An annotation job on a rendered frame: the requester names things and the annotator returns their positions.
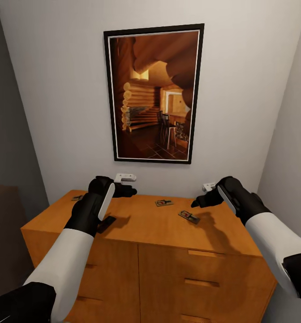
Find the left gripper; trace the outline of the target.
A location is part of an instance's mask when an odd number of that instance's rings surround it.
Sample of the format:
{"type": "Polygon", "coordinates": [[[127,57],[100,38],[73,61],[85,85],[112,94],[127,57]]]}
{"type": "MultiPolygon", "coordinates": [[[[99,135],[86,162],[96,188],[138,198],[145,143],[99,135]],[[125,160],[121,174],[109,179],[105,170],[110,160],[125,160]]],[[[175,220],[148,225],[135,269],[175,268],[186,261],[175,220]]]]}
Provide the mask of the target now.
{"type": "Polygon", "coordinates": [[[122,185],[120,183],[117,183],[117,185],[119,186],[119,192],[115,196],[115,198],[120,198],[120,197],[129,198],[129,197],[132,197],[132,195],[137,194],[137,190],[135,188],[132,188],[132,185],[122,185]]]}

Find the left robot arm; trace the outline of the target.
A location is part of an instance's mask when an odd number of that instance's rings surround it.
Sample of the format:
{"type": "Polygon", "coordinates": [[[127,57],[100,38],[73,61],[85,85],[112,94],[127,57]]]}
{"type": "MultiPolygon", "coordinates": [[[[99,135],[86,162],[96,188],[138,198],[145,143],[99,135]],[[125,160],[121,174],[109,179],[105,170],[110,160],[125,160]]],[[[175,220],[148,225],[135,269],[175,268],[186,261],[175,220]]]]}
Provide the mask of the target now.
{"type": "Polygon", "coordinates": [[[62,323],[70,313],[80,287],[98,225],[112,198],[132,197],[137,190],[133,174],[115,180],[96,176],[88,193],[72,208],[72,217],[44,259],[22,287],[0,296],[0,323],[62,323]]]}

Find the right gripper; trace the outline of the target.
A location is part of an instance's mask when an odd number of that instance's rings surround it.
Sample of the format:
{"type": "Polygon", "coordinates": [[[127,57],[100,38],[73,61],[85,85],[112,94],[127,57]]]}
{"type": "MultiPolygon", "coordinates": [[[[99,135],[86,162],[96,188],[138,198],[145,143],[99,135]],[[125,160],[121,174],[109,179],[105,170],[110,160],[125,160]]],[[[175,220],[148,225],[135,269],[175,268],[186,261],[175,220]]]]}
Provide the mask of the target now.
{"type": "Polygon", "coordinates": [[[200,208],[208,207],[208,206],[215,206],[220,204],[221,202],[217,202],[211,196],[211,192],[207,193],[204,196],[198,196],[196,200],[193,201],[191,204],[191,208],[200,206],[200,208]]]}

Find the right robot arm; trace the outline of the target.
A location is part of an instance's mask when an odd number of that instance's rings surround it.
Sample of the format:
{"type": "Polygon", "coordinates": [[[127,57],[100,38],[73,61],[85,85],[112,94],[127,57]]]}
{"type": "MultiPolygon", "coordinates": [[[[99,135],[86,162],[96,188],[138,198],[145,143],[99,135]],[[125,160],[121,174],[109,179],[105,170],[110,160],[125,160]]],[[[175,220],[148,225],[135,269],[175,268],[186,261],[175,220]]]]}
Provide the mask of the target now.
{"type": "Polygon", "coordinates": [[[198,196],[191,208],[225,201],[241,218],[277,282],[290,296],[301,298],[301,237],[271,213],[256,193],[243,188],[237,178],[228,176],[217,184],[203,183],[202,190],[206,195],[198,196]]]}

